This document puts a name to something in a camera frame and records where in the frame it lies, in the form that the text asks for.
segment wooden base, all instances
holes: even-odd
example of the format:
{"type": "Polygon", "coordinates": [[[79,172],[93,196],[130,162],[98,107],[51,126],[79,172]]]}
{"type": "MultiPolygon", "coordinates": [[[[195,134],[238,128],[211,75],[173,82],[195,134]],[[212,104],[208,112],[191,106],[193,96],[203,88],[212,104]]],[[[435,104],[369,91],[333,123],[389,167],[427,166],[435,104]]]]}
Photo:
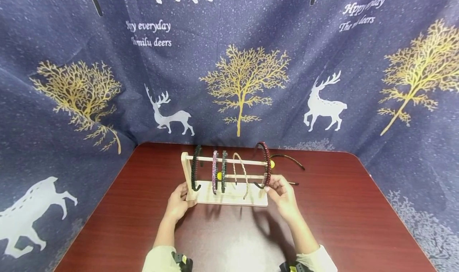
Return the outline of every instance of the wooden base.
{"type": "Polygon", "coordinates": [[[221,192],[221,182],[218,182],[218,191],[215,195],[212,191],[212,182],[199,180],[196,185],[201,185],[197,192],[188,193],[187,200],[197,200],[198,203],[219,204],[219,205],[241,205],[241,206],[268,206],[268,196],[264,190],[257,188],[254,184],[249,184],[249,193],[245,195],[247,185],[244,182],[236,185],[235,182],[226,182],[225,193],[221,192]]]}

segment wooden headband stand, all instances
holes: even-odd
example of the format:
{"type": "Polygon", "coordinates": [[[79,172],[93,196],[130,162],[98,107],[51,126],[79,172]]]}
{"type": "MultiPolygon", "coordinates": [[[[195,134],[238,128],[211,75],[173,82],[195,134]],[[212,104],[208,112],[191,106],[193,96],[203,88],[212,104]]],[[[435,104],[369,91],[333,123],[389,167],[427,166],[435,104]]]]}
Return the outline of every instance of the wooden headband stand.
{"type": "MultiPolygon", "coordinates": [[[[197,157],[197,161],[213,161],[211,157],[197,157]]],[[[249,194],[245,199],[243,196],[247,189],[245,184],[245,175],[237,174],[236,178],[240,180],[236,185],[235,182],[226,182],[226,191],[221,193],[220,190],[217,190],[215,195],[212,191],[212,181],[207,180],[197,180],[196,186],[201,185],[199,191],[193,191],[191,188],[191,161],[193,161],[193,156],[188,155],[188,152],[182,152],[182,166],[183,172],[185,173],[186,183],[188,184],[188,195],[187,200],[197,200],[198,203],[204,204],[218,204],[218,205],[242,205],[242,206],[259,206],[266,207],[268,206],[268,196],[266,195],[265,190],[261,190],[256,187],[253,183],[249,182],[249,194]]],[[[238,159],[226,159],[227,163],[236,163],[240,164],[241,161],[238,159]]],[[[264,161],[254,161],[254,160],[243,160],[244,165],[251,164],[256,166],[264,166],[266,163],[264,161]]],[[[230,180],[234,178],[234,174],[226,174],[226,179],[230,180]]],[[[247,175],[248,179],[263,179],[264,176],[259,175],[247,175]]]]}

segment deer antler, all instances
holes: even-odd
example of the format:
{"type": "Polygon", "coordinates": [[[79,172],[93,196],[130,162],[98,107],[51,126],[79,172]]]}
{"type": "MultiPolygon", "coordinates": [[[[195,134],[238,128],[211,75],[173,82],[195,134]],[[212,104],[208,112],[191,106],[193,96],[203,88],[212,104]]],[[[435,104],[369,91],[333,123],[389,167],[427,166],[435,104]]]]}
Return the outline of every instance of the deer antler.
{"type": "Polygon", "coordinates": [[[149,94],[148,87],[146,86],[145,83],[144,83],[144,86],[145,86],[146,94],[148,95],[148,98],[150,99],[150,103],[151,103],[152,105],[154,105],[155,103],[153,102],[153,99],[151,98],[151,96],[150,96],[150,94],[149,94]]]}
{"type": "Polygon", "coordinates": [[[157,105],[160,105],[160,104],[167,104],[169,103],[171,100],[169,100],[169,94],[167,93],[166,91],[166,95],[164,96],[164,93],[161,93],[161,96],[159,96],[159,101],[156,103],[157,105]]]}
{"type": "Polygon", "coordinates": [[[339,71],[338,75],[336,75],[336,73],[333,73],[333,76],[332,76],[331,80],[330,80],[330,76],[328,76],[327,81],[325,81],[325,82],[322,81],[320,83],[320,85],[318,85],[317,87],[325,87],[326,85],[336,84],[336,83],[339,82],[339,77],[340,76],[341,76],[341,70],[339,71]]]}

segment person's left hand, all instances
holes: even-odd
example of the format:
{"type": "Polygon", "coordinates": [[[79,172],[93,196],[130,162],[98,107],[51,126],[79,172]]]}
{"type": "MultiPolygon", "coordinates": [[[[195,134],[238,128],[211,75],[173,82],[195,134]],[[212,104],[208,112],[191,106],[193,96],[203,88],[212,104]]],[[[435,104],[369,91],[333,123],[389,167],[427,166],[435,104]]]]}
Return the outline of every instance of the person's left hand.
{"type": "Polygon", "coordinates": [[[185,200],[187,194],[188,186],[186,182],[184,182],[179,185],[169,197],[164,218],[168,218],[177,223],[177,221],[185,215],[188,208],[196,205],[196,200],[189,200],[188,202],[185,200]]]}

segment person's right hand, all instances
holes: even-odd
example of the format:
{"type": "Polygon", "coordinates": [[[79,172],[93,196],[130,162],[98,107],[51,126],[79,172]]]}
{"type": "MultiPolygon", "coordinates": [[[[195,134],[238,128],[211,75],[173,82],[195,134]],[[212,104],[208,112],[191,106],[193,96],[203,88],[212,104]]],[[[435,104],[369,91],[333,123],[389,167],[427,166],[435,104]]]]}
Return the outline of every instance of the person's right hand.
{"type": "Polygon", "coordinates": [[[265,187],[265,191],[276,203],[280,215],[287,223],[291,223],[301,217],[293,187],[283,176],[271,175],[269,186],[265,187]]]}

